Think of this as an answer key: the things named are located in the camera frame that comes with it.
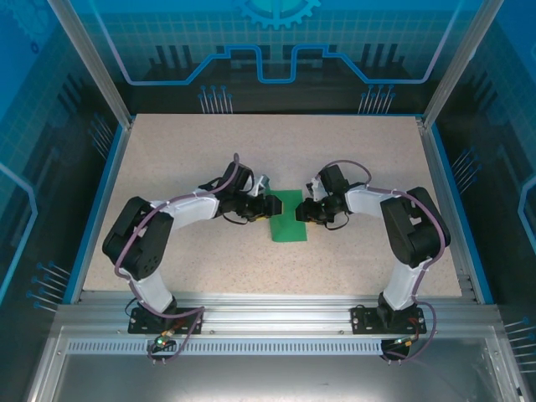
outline glass panel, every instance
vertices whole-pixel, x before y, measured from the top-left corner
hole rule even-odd
[[[425,109],[481,0],[73,4],[132,112],[386,114]]]
[[[0,59],[1,399],[16,401],[64,292],[117,121],[46,2],[0,3]]]
[[[435,340],[418,363],[363,356],[68,356],[55,402],[503,400],[479,339]]]
[[[506,1],[438,128],[495,302],[533,386],[536,320],[536,4]]]

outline blue printed backdrop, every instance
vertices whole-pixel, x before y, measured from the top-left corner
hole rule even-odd
[[[234,111],[383,113],[424,110],[480,3],[74,5],[132,111],[205,112],[211,108],[197,101],[200,88],[224,85],[233,93]],[[154,99],[164,95],[174,108]]]
[[[487,279],[507,323],[523,316],[536,320],[534,16],[534,2],[503,4],[438,121]]]
[[[46,1],[0,0],[0,60],[0,399],[18,401],[64,291],[38,263],[69,275],[117,122]]]

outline aluminum frame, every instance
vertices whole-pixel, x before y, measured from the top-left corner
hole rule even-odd
[[[48,0],[48,2],[117,121],[124,129],[128,130],[132,123],[131,114],[91,42],[90,36],[85,31],[78,14],[69,0]]]
[[[251,339],[341,340],[382,339],[379,335],[352,335],[349,308],[357,304],[376,305],[376,297],[351,296],[248,296],[176,293],[180,306],[204,305],[207,309],[202,333],[193,339],[221,343],[222,340],[247,342]],[[128,318],[124,307],[128,292],[84,292],[77,305],[60,306],[35,376],[28,401],[52,400],[70,342],[83,340],[98,344],[111,339],[129,340],[153,337],[126,333]],[[437,338],[486,339],[497,386],[504,400],[517,398],[508,359],[506,333],[495,305],[478,305],[452,297],[427,299],[437,310]],[[425,312],[430,320],[430,313]],[[501,376],[508,373],[508,378]]]
[[[503,5],[504,0],[484,0],[478,9],[471,26],[467,30],[463,40],[460,43],[448,69],[443,75],[441,82],[437,86],[428,106],[423,115],[423,121],[426,128],[431,128],[436,122],[447,99],[451,95],[454,87],[458,83],[463,71],[471,61],[478,45],[481,43],[484,35],[492,24],[499,8]]]

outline vent slot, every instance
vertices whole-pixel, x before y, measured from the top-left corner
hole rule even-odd
[[[68,354],[144,355],[146,339],[76,339],[71,340]],[[173,354],[178,345],[162,354]],[[379,339],[191,339],[185,355],[380,355]]]

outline blue frame edge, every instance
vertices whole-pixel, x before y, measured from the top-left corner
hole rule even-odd
[[[475,239],[472,236],[471,228],[469,227],[469,222],[466,216],[466,211],[463,208],[460,193],[458,192],[458,188],[456,187],[456,183],[454,181],[454,175],[452,174],[451,165],[449,164],[448,158],[446,157],[446,151],[443,147],[443,141],[441,140],[439,130],[437,129],[437,125],[435,123],[432,125],[431,131],[434,136],[435,144],[437,145],[439,156],[441,158],[441,164],[443,165],[443,169],[445,170],[445,175],[449,183],[449,189],[451,190],[452,198],[454,199],[456,212],[458,214],[458,217],[460,218],[461,229],[463,230],[463,234],[466,236],[467,248],[469,249],[469,253],[471,255],[472,264],[475,267],[478,286],[480,287],[480,290],[482,292],[482,298],[484,299],[483,301],[485,304],[493,304],[494,300],[492,292],[489,288],[489,284],[487,283],[486,273],[484,272],[484,267],[482,266],[480,255],[478,254],[477,244],[475,243]]]
[[[84,234],[80,242],[78,253],[76,254],[73,270],[71,271],[67,288],[63,297],[63,304],[74,304],[80,296],[82,284],[89,266],[87,257],[95,248],[99,228],[106,213],[106,207],[110,202],[111,191],[116,183],[117,173],[124,155],[129,131],[122,125],[117,126],[114,141],[111,144],[110,152],[100,177],[99,187],[91,206],[90,216],[85,226]]]

